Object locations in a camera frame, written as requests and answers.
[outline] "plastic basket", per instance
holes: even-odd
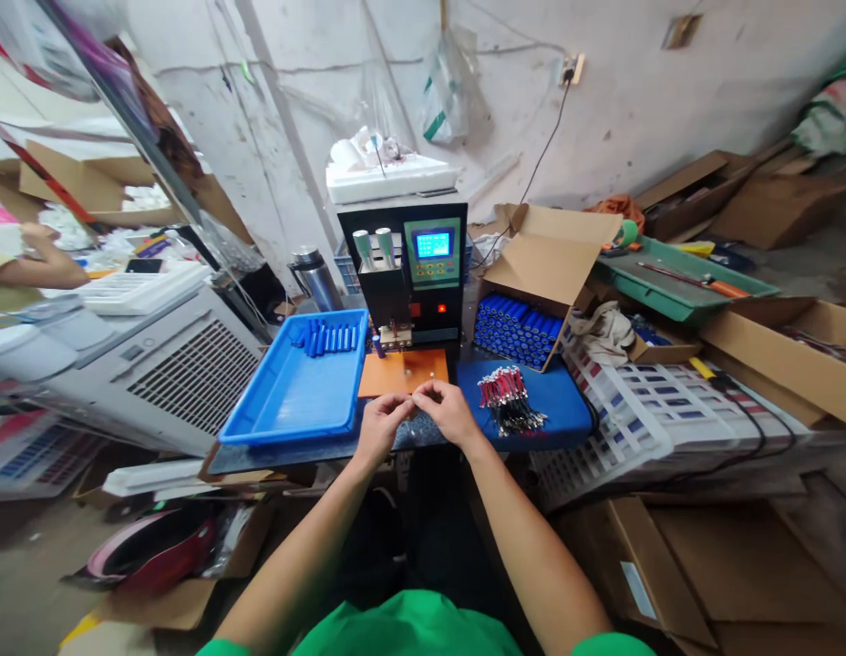
[[[758,445],[757,428],[736,405],[690,365],[601,366],[578,340],[563,343],[562,356],[575,382],[600,416],[600,429],[571,451],[534,452],[545,512],[611,483],[646,483],[704,471]],[[751,392],[737,399],[760,424],[767,444],[761,456],[785,449],[794,431],[795,453],[812,438],[809,429]],[[780,457],[749,461],[712,477],[776,466]]]
[[[57,425],[55,415],[33,414],[38,417],[12,434],[0,430],[0,501],[61,494],[103,443],[98,436]],[[7,420],[6,426],[19,417],[0,418]],[[39,430],[47,423],[51,425]]]
[[[462,283],[466,284],[469,281],[469,271],[471,270],[471,257],[475,250],[475,245],[466,238],[465,251],[465,266],[463,269]],[[353,265],[353,258],[347,252],[346,240],[341,240],[341,244],[335,249],[335,265],[341,272],[341,278],[344,280],[344,286],[347,288],[348,294],[362,293],[362,288],[359,286],[359,279],[356,277],[356,267]]]
[[[618,292],[677,322],[702,325],[719,313],[730,299],[713,290],[701,289],[663,273],[647,270],[640,267],[638,262],[644,261],[692,278],[702,278],[709,273],[716,280],[738,287],[752,296],[772,296],[779,293],[777,287],[710,260],[682,252],[661,241],[646,237],[639,237],[638,240],[642,244],[642,250],[607,261],[599,260],[593,266],[593,275],[612,285]]]
[[[357,330],[356,349],[309,357],[292,340],[308,322]],[[366,357],[368,310],[297,314],[286,320],[220,433],[223,444],[346,436]]]

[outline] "rag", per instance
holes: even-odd
[[[617,301],[605,302],[596,308],[590,319],[573,318],[572,334],[581,340],[590,359],[606,366],[620,366],[628,359],[627,346],[635,342],[630,320],[621,314]]]

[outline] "power outlet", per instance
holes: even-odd
[[[557,76],[557,86],[566,88],[566,85],[577,85],[581,82],[581,71],[584,68],[584,53],[575,57],[566,57],[561,62]]]

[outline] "control panel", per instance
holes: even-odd
[[[408,272],[415,290],[460,286],[461,219],[407,221]]]

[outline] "digital display screen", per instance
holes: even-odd
[[[417,235],[417,257],[419,260],[427,257],[448,256],[450,256],[449,232]]]

